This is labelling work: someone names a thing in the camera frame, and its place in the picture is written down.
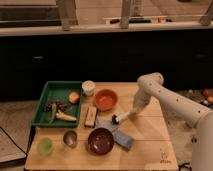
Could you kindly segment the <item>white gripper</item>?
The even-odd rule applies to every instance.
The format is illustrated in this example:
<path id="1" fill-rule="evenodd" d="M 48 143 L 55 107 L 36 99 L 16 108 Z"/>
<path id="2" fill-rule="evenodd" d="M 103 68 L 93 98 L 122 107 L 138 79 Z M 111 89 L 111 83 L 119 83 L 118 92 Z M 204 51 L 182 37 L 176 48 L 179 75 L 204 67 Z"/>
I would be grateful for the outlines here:
<path id="1" fill-rule="evenodd" d="M 149 103 L 151 96 L 144 90 L 139 89 L 134 95 L 133 112 L 140 113 Z"/>

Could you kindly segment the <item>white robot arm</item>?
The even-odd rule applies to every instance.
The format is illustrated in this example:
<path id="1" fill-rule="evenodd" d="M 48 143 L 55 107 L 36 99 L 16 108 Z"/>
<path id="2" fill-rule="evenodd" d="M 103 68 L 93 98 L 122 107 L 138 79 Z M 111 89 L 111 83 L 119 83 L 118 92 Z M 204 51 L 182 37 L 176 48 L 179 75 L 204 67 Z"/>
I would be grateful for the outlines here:
<path id="1" fill-rule="evenodd" d="M 196 129 L 192 149 L 192 171 L 213 171 L 213 109 L 201 105 L 163 86 L 164 78 L 158 73 L 142 75 L 137 79 L 138 91 L 133 106 L 141 111 L 154 96 L 177 112 Z"/>

